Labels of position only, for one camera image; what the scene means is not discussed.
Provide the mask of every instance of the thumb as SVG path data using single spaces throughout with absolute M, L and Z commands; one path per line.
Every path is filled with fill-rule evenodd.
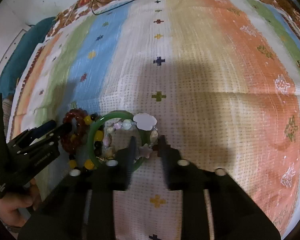
M 30 207 L 33 204 L 31 196 L 19 193 L 7 193 L 2 198 L 2 204 L 5 205 L 7 211 L 13 211 L 18 208 Z

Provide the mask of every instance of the bedsheet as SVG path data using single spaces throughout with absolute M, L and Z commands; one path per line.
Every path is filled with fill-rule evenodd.
M 60 123 L 71 108 L 149 113 L 183 158 L 227 169 L 284 238 L 300 219 L 300 21 L 260 0 L 136 0 L 99 16 L 87 9 L 67 25 L 71 10 L 63 14 L 37 46 L 17 87 L 10 138 Z M 124 136 L 114 136 L 116 149 Z M 69 172 L 60 152 L 36 177 L 43 198 Z M 85 146 L 77 155 L 83 164 Z M 181 203 L 152 154 L 130 189 L 114 193 L 117 239 L 180 239 Z

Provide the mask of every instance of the human hand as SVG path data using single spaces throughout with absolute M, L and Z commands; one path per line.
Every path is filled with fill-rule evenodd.
M 18 208 L 27 208 L 33 206 L 36 210 L 41 203 L 39 189 L 35 180 L 30 181 L 29 195 L 8 192 L 0 199 L 0 218 L 9 226 L 22 227 L 26 223 L 26 219 L 20 214 Z

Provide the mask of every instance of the teal cushion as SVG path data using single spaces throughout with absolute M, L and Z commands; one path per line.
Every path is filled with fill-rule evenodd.
M 28 61 L 38 43 L 44 41 L 55 17 L 43 19 L 25 33 L 14 50 L 0 75 L 0 93 L 2 98 L 16 91 L 17 79 L 21 78 Z

